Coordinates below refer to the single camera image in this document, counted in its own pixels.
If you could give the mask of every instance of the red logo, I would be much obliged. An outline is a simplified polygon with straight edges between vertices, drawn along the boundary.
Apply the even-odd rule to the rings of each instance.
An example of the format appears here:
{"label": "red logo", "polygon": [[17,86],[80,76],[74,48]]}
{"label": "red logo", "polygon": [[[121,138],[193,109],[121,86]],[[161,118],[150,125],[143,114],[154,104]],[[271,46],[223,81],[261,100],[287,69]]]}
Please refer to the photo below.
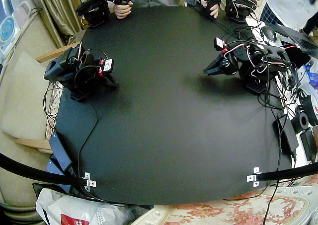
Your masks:
{"label": "red logo", "polygon": [[61,224],[62,225],[89,225],[88,221],[73,219],[65,214],[61,214]]}

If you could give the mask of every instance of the black pole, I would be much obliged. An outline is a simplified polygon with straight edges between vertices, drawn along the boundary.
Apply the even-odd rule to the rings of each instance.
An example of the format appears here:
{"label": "black pole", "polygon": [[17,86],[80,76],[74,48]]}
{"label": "black pole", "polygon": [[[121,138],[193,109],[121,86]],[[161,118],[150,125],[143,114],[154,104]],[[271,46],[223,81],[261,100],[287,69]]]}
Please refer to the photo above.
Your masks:
{"label": "black pole", "polygon": [[294,179],[318,173],[318,163],[308,164],[294,169],[286,169],[256,175],[257,181]]}
{"label": "black pole", "polygon": [[65,175],[58,175],[49,172],[45,172],[36,168],[32,168],[30,166],[21,164],[9,157],[6,157],[2,153],[0,153],[0,167],[10,171],[11,173],[29,178],[35,179],[42,182],[48,182],[53,184],[66,184],[66,185],[74,185],[80,186],[85,185],[86,180],[72,177],[72,176],[65,176]]}

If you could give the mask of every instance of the white shirt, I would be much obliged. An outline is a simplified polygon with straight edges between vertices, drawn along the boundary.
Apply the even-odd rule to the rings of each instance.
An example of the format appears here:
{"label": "white shirt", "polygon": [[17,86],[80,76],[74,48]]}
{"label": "white shirt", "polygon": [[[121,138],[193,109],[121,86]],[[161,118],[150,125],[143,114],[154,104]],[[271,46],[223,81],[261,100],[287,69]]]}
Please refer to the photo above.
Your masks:
{"label": "white shirt", "polygon": [[285,26],[295,30],[302,29],[318,12],[318,0],[313,5],[309,0],[268,0],[267,4]]}

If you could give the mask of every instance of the laptop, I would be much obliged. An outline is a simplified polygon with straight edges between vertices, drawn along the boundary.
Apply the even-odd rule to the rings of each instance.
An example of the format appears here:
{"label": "laptop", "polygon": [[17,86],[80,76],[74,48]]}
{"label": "laptop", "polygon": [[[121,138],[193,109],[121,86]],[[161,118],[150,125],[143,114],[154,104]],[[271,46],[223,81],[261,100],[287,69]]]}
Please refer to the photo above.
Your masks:
{"label": "laptop", "polygon": [[276,26],[298,44],[305,54],[318,58],[318,46],[309,36],[283,25],[276,24]]}

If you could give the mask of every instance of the beige chair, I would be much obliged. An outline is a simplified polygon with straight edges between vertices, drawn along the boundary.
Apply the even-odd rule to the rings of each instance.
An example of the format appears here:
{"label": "beige chair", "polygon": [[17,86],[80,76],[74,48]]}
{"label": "beige chair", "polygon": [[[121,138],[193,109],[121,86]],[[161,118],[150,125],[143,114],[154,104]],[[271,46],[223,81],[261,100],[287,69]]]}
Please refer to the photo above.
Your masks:
{"label": "beige chair", "polygon": [[49,83],[43,79],[46,67],[40,63],[62,55],[77,44],[61,47],[36,59],[26,52],[19,56],[11,72],[12,81],[6,93],[1,121],[2,131],[14,137],[16,143],[52,153],[45,140],[47,118],[43,109],[43,96]]}

